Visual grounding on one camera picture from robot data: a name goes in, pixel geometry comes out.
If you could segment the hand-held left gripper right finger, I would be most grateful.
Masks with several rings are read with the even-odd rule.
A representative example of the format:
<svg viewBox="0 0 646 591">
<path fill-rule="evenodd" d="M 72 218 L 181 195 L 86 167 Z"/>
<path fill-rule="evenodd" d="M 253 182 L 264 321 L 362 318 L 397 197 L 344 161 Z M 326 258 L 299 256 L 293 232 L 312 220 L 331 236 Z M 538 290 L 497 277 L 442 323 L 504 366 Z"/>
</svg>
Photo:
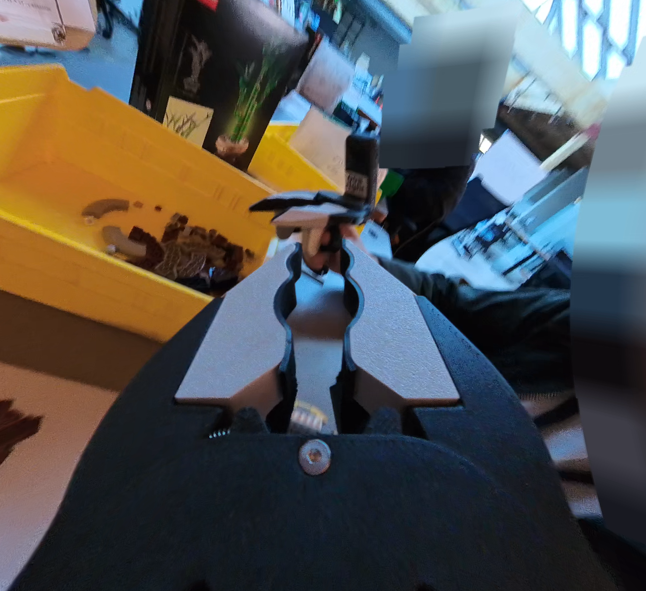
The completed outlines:
<svg viewBox="0 0 646 591">
<path fill-rule="evenodd" d="M 383 408 L 405 414 L 459 405 L 418 297 L 350 240 L 343 241 L 340 264 L 350 320 L 332 386 L 337 431 L 362 432 Z"/>
</svg>

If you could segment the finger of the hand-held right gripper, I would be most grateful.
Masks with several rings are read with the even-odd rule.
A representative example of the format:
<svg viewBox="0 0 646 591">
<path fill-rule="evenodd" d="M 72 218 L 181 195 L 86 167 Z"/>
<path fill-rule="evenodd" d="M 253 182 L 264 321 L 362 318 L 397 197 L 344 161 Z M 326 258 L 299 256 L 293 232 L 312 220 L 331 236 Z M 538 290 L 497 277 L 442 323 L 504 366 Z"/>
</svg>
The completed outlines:
<svg viewBox="0 0 646 591">
<path fill-rule="evenodd" d="M 288 191 L 272 194 L 249 206 L 251 213 L 284 212 L 290 208 L 314 207 L 334 214 L 347 214 L 348 203 L 333 191 Z"/>
<path fill-rule="evenodd" d="M 271 220 L 278 238 L 290 238 L 307 231 L 323 232 L 329 217 L 336 214 L 335 207 L 292 207 L 277 213 Z"/>
</svg>

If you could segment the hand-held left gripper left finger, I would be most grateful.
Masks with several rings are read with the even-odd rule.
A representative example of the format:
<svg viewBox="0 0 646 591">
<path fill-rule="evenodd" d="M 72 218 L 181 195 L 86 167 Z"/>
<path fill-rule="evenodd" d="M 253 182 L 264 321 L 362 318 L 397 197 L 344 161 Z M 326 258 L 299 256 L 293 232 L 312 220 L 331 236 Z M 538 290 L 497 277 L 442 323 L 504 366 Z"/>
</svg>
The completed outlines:
<svg viewBox="0 0 646 591">
<path fill-rule="evenodd" d="M 272 432 L 287 432 L 296 393 L 293 332 L 302 246 L 290 243 L 222 298 L 174 400 L 231 415 L 254 408 Z"/>
</svg>

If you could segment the pile of toy bricks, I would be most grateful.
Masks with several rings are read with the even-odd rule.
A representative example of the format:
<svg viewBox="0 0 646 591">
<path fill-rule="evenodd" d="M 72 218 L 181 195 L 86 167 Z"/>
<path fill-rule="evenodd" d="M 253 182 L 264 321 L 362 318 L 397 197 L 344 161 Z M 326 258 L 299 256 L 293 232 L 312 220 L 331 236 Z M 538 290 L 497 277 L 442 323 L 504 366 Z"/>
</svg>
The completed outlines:
<svg viewBox="0 0 646 591">
<path fill-rule="evenodd" d="M 215 229 L 190 224 L 189 217 L 180 213 L 171 216 L 160 237 L 134 226 L 125 239 L 128 251 L 120 253 L 131 264 L 214 297 L 235 287 L 244 268 L 256 259 L 251 249 Z"/>
</svg>

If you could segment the round toy pot build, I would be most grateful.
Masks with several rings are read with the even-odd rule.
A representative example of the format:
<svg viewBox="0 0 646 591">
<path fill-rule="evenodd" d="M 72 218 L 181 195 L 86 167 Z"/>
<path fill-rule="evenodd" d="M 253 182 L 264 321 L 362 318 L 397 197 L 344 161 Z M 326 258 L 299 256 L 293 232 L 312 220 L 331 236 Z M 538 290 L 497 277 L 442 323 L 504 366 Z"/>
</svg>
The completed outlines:
<svg viewBox="0 0 646 591">
<path fill-rule="evenodd" d="M 327 424 L 328 417 L 323 411 L 307 402 L 295 400 L 287 431 L 294 435 L 319 435 L 324 433 Z"/>
</svg>

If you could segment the yellow plastic bin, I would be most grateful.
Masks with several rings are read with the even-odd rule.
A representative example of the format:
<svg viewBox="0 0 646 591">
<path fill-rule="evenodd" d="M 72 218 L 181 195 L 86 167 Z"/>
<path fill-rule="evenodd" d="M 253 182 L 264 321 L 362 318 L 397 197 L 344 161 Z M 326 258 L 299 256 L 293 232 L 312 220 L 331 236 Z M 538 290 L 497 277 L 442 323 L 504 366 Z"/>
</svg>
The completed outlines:
<svg viewBox="0 0 646 591">
<path fill-rule="evenodd" d="M 345 175 L 338 186 L 287 143 L 297 126 L 295 122 L 271 122 L 249 164 L 248 173 L 276 192 L 335 191 L 342 194 Z"/>
<path fill-rule="evenodd" d="M 1 290 L 158 342 L 211 298 L 109 256 L 101 230 L 160 237 L 171 216 L 221 232 L 262 264 L 271 190 L 58 65 L 1 68 Z M 99 199 L 126 213 L 84 220 Z"/>
</svg>

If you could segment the person's right forearm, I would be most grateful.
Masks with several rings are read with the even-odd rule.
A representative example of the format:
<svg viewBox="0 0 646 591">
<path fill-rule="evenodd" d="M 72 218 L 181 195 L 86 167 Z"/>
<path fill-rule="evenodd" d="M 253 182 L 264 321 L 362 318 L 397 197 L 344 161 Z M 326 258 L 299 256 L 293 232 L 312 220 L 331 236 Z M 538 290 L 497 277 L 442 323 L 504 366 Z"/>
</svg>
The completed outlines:
<svg viewBox="0 0 646 591">
<path fill-rule="evenodd" d="M 520 396 L 573 390 L 570 291 L 478 289 L 398 260 L 377 261 L 417 296 L 428 299 Z"/>
</svg>

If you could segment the grey desk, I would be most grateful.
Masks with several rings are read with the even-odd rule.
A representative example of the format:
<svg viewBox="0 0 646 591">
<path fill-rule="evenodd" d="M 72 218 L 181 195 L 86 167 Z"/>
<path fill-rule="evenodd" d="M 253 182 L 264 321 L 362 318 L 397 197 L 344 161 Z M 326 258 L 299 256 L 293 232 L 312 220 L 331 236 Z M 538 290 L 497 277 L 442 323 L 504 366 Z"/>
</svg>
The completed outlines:
<svg viewBox="0 0 646 591">
<path fill-rule="evenodd" d="M 298 395 L 329 417 L 335 429 L 329 387 L 340 369 L 341 343 L 348 316 L 341 283 L 302 276 L 297 306 L 289 317 L 293 331 Z M 19 296 L 1 292 L 1 399 L 27 401 L 28 390 L 45 392 L 58 380 L 121 391 L 162 345 L 128 331 L 90 321 Z"/>
</svg>

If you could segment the person's right hand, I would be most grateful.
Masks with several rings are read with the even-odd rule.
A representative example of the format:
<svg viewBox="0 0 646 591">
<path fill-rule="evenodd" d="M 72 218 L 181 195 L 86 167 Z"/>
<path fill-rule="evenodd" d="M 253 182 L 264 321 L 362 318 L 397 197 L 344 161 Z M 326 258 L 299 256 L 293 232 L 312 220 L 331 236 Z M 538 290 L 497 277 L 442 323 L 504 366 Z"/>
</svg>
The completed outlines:
<svg viewBox="0 0 646 591">
<path fill-rule="evenodd" d="M 369 256 L 375 262 L 378 262 L 378 259 L 375 255 L 372 255 L 365 245 L 360 240 L 359 233 L 356 228 L 352 225 L 341 225 L 339 231 L 344 240 L 348 240 L 354 246 L 359 248 L 361 252 Z M 303 263 L 312 271 L 317 274 L 324 274 L 327 272 L 335 272 L 337 274 L 343 275 L 342 267 L 342 257 L 341 252 L 332 253 L 331 251 L 325 251 L 324 246 L 329 244 L 330 231 L 327 229 L 321 236 L 319 252 L 313 256 L 304 256 Z"/>
</svg>

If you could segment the brown paper bag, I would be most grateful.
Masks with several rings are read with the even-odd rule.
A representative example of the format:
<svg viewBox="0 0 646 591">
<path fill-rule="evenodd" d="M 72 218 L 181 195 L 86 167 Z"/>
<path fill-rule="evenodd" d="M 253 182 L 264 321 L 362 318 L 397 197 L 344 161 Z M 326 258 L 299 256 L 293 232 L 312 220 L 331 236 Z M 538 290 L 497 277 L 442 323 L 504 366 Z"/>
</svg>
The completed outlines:
<svg viewBox="0 0 646 591">
<path fill-rule="evenodd" d="M 287 143 L 340 186 L 345 175 L 346 138 L 351 128 L 310 107 Z"/>
</svg>

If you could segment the whiteboard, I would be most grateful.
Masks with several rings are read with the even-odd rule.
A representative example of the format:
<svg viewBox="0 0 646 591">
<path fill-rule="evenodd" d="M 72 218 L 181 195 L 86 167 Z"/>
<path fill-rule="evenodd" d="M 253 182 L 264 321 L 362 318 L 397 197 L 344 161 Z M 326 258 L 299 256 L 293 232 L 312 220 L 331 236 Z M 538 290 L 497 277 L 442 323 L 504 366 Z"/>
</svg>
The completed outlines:
<svg viewBox="0 0 646 591">
<path fill-rule="evenodd" d="M 541 165 L 516 135 L 507 130 L 479 155 L 470 182 L 480 181 L 504 206 L 511 206 L 547 176 Z"/>
</svg>

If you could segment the grey curved toy brick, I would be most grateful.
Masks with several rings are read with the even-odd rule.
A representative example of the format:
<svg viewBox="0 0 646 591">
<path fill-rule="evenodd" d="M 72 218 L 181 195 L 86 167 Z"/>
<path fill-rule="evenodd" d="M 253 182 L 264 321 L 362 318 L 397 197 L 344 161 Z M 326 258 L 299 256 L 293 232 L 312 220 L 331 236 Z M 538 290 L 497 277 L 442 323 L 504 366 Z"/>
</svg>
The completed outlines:
<svg viewBox="0 0 646 591">
<path fill-rule="evenodd" d="M 101 234 L 103 241 L 111 253 L 119 253 L 131 258 L 144 258 L 147 254 L 147 246 L 145 244 L 131 240 L 117 226 L 104 226 Z"/>
<path fill-rule="evenodd" d="M 99 199 L 91 202 L 81 212 L 84 220 L 99 220 L 110 213 L 126 213 L 130 208 L 127 199 Z"/>
</svg>

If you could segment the black bamboo toy box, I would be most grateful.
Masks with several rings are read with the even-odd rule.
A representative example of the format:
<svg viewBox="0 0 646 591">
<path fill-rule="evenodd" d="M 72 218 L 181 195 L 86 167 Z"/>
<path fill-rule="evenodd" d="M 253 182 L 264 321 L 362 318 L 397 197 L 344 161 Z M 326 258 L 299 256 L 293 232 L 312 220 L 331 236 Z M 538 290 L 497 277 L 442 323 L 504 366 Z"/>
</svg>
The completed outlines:
<svg viewBox="0 0 646 591">
<path fill-rule="evenodd" d="M 246 173 L 308 43 L 263 0 L 143 0 L 129 103 Z"/>
</svg>

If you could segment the person's torso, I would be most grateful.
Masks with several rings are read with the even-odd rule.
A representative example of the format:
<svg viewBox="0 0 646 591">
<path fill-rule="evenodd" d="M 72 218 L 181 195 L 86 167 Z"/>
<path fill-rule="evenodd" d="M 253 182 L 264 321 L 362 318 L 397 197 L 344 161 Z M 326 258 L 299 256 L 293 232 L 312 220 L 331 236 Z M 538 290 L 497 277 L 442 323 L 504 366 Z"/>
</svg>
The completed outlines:
<svg viewBox="0 0 646 591">
<path fill-rule="evenodd" d="M 601 520 L 574 391 L 521 395 L 520 401 L 545 442 L 571 513 L 578 519 Z"/>
</svg>

